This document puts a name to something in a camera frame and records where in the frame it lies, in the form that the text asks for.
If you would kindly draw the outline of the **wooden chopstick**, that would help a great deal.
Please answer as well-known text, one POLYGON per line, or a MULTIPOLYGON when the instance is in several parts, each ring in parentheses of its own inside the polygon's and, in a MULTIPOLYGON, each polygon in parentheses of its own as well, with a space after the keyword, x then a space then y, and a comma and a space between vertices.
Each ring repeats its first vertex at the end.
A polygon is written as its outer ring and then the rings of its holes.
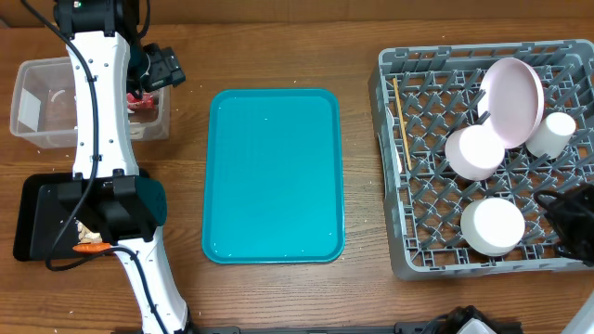
POLYGON ((405 151, 405 157, 406 157, 406 165, 407 165, 407 170, 410 171, 412 164, 411 164, 411 159, 410 159, 410 154, 409 154, 409 149, 408 149, 408 141, 407 141, 407 131, 406 131, 406 125, 405 125, 405 118, 404 118, 404 114, 402 111, 402 105, 401 105, 401 100, 400 100, 400 93, 399 93, 399 87, 398 87, 398 81, 396 79, 396 77, 394 76, 393 78, 393 87, 394 87, 394 96, 395 96, 395 108, 398 114, 398 119, 399 119, 399 127, 400 127, 400 135, 402 137, 402 141, 403 141, 403 146, 404 146, 404 151, 405 151))

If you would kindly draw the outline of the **white bowl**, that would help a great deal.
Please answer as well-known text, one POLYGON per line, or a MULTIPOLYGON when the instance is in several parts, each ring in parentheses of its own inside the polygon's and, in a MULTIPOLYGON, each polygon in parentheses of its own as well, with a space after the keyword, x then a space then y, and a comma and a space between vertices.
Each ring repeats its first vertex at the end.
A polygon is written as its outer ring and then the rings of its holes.
POLYGON ((525 220, 521 211, 508 200, 480 199, 464 209, 460 230, 475 251, 497 257, 511 252, 520 242, 525 220))

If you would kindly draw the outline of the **red snack wrapper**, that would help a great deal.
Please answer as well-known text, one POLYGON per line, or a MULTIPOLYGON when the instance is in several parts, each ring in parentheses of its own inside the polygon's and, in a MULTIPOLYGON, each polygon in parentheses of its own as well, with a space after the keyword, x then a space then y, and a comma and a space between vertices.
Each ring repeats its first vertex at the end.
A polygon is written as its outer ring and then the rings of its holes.
POLYGON ((149 93, 144 93, 141 98, 133 96, 131 93, 126 95, 127 108, 131 111, 141 109, 156 109, 159 104, 159 96, 149 93))

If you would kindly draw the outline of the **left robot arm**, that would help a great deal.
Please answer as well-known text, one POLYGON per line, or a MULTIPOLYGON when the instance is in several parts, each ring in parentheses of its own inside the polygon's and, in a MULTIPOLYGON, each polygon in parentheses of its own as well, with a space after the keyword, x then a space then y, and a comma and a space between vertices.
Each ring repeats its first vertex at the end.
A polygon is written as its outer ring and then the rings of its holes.
POLYGON ((172 48, 142 45, 149 20, 137 1, 57 1, 52 31, 64 41, 75 82, 78 147, 70 182, 58 187, 70 213, 98 233, 122 263, 144 333, 192 333, 163 244, 162 184, 144 177, 134 155, 127 98, 185 79, 172 48))

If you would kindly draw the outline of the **pink bowl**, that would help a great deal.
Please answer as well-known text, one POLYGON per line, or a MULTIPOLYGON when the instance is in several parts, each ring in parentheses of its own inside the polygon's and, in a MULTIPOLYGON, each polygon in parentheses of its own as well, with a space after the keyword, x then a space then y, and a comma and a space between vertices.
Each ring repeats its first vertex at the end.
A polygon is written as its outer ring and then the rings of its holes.
POLYGON ((472 125, 452 133, 445 143, 445 157, 459 176, 482 181, 489 178, 504 159, 499 138, 482 125, 472 125))

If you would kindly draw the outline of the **food scraps pile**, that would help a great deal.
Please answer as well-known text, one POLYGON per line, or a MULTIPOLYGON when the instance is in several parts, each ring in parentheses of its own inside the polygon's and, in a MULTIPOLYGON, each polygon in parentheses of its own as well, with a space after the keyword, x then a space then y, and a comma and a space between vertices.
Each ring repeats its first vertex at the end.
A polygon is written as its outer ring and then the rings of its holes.
POLYGON ((91 231, 82 222, 76 221, 78 239, 80 244, 102 243, 102 237, 98 232, 91 231))

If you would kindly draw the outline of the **orange carrot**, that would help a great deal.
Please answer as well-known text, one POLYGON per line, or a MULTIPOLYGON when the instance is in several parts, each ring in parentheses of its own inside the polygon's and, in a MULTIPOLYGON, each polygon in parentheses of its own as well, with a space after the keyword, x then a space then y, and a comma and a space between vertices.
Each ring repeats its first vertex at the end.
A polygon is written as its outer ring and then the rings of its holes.
POLYGON ((76 252, 82 254, 95 254, 100 253, 102 251, 108 250, 111 248, 109 243, 85 243, 85 244, 77 244, 72 247, 72 249, 76 252))

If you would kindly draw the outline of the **white paper cup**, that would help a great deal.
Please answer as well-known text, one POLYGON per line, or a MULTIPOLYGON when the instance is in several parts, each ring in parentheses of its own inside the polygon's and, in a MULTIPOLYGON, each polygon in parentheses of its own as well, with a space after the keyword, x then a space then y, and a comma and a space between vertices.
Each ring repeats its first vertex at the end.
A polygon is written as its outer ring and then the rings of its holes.
POLYGON ((570 115, 553 112, 539 124, 525 145, 537 158, 548 155, 550 159, 556 159, 568 145, 575 130, 576 123, 570 115))

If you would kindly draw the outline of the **white round plate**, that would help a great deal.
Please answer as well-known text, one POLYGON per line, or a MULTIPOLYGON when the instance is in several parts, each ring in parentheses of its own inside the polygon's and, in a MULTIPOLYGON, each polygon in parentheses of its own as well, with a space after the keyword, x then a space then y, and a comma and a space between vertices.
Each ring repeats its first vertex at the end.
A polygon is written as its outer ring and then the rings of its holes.
POLYGON ((483 125, 505 149, 521 146, 535 132, 544 112, 544 90, 536 71, 517 58, 502 58, 485 73, 477 111, 489 113, 483 125))

